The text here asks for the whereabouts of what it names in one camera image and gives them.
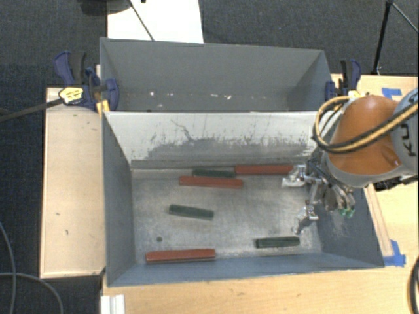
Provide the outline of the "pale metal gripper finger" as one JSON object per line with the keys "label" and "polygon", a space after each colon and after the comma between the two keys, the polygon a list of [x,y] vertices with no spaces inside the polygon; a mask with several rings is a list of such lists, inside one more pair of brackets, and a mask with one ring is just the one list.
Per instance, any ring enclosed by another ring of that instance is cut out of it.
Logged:
{"label": "pale metal gripper finger", "polygon": [[313,205],[304,206],[294,218],[293,233],[300,234],[305,227],[317,220],[319,220],[319,217],[316,214],[315,207]]}
{"label": "pale metal gripper finger", "polygon": [[297,165],[291,172],[282,179],[282,188],[301,188],[306,184],[305,181],[306,166]]}

